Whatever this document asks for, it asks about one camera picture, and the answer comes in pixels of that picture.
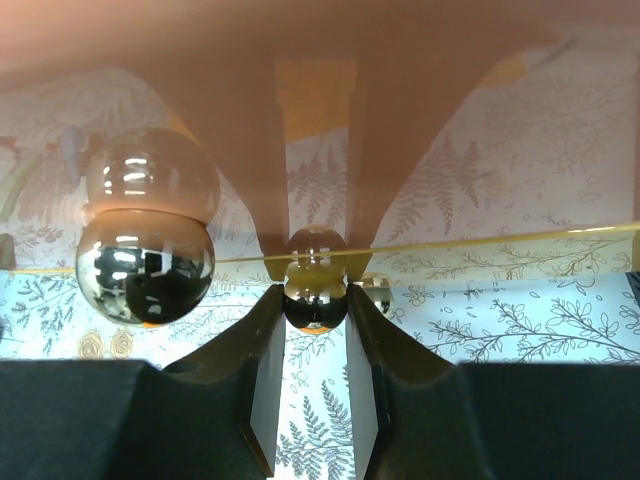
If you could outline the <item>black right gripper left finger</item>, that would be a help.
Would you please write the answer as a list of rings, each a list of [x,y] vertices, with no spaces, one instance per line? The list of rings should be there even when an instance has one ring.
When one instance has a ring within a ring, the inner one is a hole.
[[[134,360],[5,361],[5,479],[266,479],[283,370],[283,289],[158,369]]]

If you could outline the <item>yellow drawer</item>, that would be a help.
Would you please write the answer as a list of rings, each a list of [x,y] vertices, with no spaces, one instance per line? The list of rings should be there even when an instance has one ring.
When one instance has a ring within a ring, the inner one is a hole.
[[[81,298],[73,267],[30,268],[16,265],[14,238],[1,234],[1,272],[35,280],[70,280],[71,294]],[[598,275],[628,272],[639,265],[639,221],[625,225],[573,229],[502,238],[467,239],[431,244],[380,247],[338,252],[334,260],[349,260],[365,274],[390,276],[391,286],[426,283],[501,281]],[[216,260],[209,289],[233,290],[244,286],[269,286],[267,264],[288,267],[303,254],[261,259]]]

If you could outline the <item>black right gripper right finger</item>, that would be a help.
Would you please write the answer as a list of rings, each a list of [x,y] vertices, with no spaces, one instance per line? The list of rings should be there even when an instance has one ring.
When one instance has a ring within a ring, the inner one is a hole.
[[[635,479],[639,370],[452,364],[347,296],[347,367],[360,479]]]

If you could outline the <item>orange drawer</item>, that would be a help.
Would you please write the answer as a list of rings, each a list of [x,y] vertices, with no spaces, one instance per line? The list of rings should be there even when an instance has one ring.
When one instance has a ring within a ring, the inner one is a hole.
[[[639,32],[639,1],[1,1],[1,90],[61,77],[75,69],[116,60],[177,59],[215,47],[285,42],[276,62],[276,87],[284,100],[286,140],[319,135],[347,124],[347,77],[355,61],[347,43],[364,32],[364,14],[400,13],[416,6],[431,15],[453,8],[454,20],[490,20],[504,13],[525,26],[541,27],[557,47],[569,34]]]

